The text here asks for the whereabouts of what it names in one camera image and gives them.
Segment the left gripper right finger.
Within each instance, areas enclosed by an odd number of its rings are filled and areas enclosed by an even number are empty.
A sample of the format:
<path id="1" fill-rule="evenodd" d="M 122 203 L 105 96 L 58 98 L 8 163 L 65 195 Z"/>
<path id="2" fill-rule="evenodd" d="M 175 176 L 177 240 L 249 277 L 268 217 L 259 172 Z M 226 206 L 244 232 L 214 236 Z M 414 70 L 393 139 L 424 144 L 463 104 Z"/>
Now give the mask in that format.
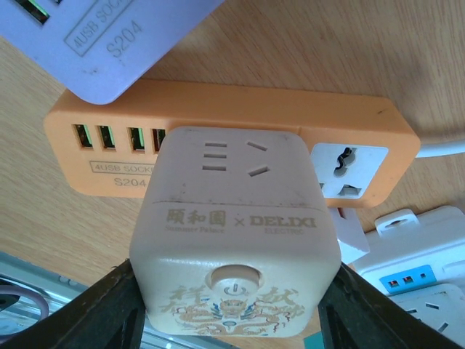
<path id="1" fill-rule="evenodd" d="M 459 348 L 341 265 L 318 315 L 325 348 Z"/>

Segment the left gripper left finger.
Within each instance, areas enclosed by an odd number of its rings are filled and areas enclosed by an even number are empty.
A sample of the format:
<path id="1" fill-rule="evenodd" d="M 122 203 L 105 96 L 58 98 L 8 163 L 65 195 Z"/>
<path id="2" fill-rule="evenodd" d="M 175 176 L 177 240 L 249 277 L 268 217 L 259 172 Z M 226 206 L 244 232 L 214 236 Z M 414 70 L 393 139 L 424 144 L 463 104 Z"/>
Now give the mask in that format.
<path id="1" fill-rule="evenodd" d="M 129 260 L 2 348 L 139 348 L 145 305 Z"/>

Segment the white usb charger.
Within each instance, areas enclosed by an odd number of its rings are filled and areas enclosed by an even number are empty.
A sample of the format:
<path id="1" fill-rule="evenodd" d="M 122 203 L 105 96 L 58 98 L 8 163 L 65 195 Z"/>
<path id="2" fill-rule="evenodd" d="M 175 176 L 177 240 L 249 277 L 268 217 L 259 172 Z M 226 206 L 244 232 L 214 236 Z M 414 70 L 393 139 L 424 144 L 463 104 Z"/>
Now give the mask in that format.
<path id="1" fill-rule="evenodd" d="M 329 212 L 336 229 L 342 262 L 348 265 L 367 255 L 370 247 L 356 210 L 338 207 L 330 208 Z"/>

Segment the white cube socket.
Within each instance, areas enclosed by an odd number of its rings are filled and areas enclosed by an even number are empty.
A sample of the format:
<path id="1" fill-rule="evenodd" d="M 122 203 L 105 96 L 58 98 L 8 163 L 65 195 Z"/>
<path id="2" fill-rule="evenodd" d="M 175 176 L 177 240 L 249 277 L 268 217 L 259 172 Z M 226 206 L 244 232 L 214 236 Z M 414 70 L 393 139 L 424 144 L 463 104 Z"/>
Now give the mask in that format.
<path id="1" fill-rule="evenodd" d="M 464 292 L 454 284 L 438 284 L 393 295 L 414 318 L 464 348 Z"/>

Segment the beige cube socket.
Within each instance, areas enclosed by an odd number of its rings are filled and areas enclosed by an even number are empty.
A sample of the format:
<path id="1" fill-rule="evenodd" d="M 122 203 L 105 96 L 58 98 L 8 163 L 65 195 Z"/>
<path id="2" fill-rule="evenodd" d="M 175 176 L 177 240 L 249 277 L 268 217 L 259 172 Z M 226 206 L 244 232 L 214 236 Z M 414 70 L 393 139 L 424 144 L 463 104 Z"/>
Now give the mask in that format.
<path id="1" fill-rule="evenodd" d="M 293 337 L 309 323 L 341 252 L 305 143 L 276 145 L 296 163 L 252 186 L 182 173 L 179 146 L 158 155 L 129 251 L 156 330 Z"/>

